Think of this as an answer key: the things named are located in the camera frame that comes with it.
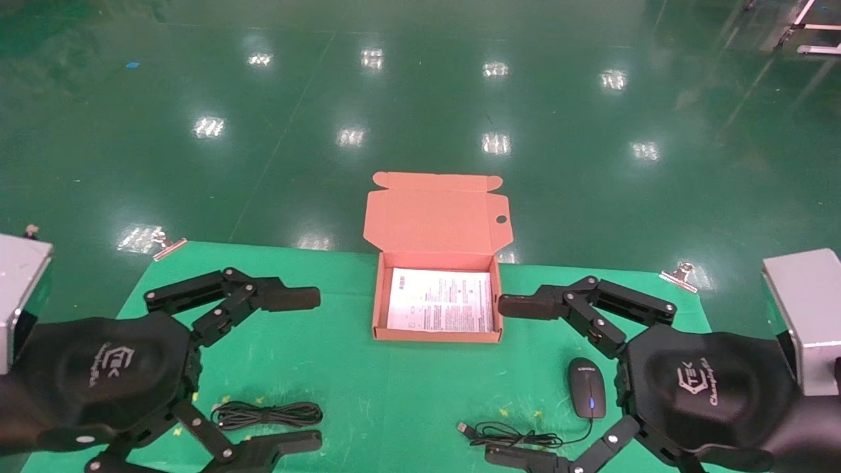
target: computer mouse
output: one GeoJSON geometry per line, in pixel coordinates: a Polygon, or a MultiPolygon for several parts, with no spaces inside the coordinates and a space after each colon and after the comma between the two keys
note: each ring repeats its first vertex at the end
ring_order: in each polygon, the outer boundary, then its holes
{"type": "Polygon", "coordinates": [[[569,392],[578,417],[601,419],[605,416],[605,379],[595,363],[576,358],[569,364],[569,392]]]}

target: orange cardboard box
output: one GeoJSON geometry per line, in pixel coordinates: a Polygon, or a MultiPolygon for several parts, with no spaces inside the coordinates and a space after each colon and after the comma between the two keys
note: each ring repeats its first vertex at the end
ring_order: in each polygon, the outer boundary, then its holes
{"type": "Polygon", "coordinates": [[[385,190],[368,194],[365,239],[379,254],[373,303],[377,340],[497,343],[502,316],[500,266],[495,254],[514,241],[508,198],[489,194],[502,185],[498,176],[376,173],[385,190]],[[492,332],[416,332],[388,328],[394,268],[490,273],[492,332]]]}

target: floor line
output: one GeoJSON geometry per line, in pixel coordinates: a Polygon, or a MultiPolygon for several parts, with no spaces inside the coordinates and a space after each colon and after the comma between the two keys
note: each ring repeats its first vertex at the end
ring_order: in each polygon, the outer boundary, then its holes
{"type": "Polygon", "coordinates": [[[318,70],[321,69],[321,63],[324,62],[325,56],[327,56],[327,50],[330,49],[330,45],[333,44],[333,39],[336,37],[336,32],[330,37],[330,40],[327,41],[327,46],[325,46],[324,50],[321,52],[321,57],[319,58],[318,62],[315,64],[313,68],[313,73],[309,75],[309,80],[307,81],[307,85],[304,86],[304,90],[301,92],[301,97],[298,99],[298,103],[295,104],[295,108],[292,110],[292,114],[289,116],[289,121],[286,123],[286,128],[280,133],[280,138],[278,138],[277,145],[274,146],[274,150],[272,151],[272,155],[268,158],[266,162],[266,166],[263,168],[262,173],[260,174],[260,178],[257,179],[257,182],[254,184],[254,189],[251,190],[251,195],[248,196],[248,200],[246,201],[245,206],[242,208],[242,212],[240,213],[240,218],[236,220],[234,224],[234,230],[230,232],[230,236],[228,237],[228,243],[234,240],[234,235],[236,234],[236,229],[240,227],[240,223],[242,223],[242,217],[246,215],[248,211],[248,207],[251,206],[251,202],[254,200],[254,196],[257,194],[257,188],[260,187],[263,178],[266,177],[266,173],[268,172],[269,167],[272,166],[274,162],[275,156],[278,154],[278,149],[280,148],[280,144],[283,142],[283,138],[286,136],[286,132],[289,131],[289,127],[292,125],[292,120],[294,120],[295,115],[298,113],[298,109],[301,106],[301,103],[304,102],[304,97],[306,96],[307,92],[309,91],[309,85],[313,82],[313,78],[315,78],[315,74],[318,73],[318,70]]]}

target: binder clip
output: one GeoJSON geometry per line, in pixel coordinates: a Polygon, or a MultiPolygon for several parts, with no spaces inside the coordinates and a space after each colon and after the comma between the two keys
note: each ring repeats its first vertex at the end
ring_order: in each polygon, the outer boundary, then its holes
{"type": "Polygon", "coordinates": [[[166,258],[170,254],[175,252],[175,250],[177,250],[178,248],[183,247],[187,244],[187,238],[182,238],[177,242],[173,243],[172,240],[169,239],[169,237],[163,230],[157,232],[152,237],[152,241],[161,245],[161,251],[156,253],[155,256],[152,257],[152,259],[155,261],[161,261],[163,258],[166,258]]]}
{"type": "Polygon", "coordinates": [[[673,273],[662,271],[660,278],[669,281],[670,283],[688,290],[692,294],[698,293],[698,288],[690,284],[686,279],[692,274],[692,265],[690,263],[680,263],[678,268],[673,273]]]}

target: gray metal box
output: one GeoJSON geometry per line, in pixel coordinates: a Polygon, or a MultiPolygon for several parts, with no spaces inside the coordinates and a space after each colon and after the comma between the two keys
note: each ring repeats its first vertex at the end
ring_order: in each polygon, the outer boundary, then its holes
{"type": "Polygon", "coordinates": [[[824,248],[763,260],[763,274],[794,344],[792,366],[806,396],[836,396],[841,358],[841,261],[824,248]]]}
{"type": "Polygon", "coordinates": [[[13,362],[20,312],[50,264],[52,245],[0,234],[0,375],[13,362]]]}

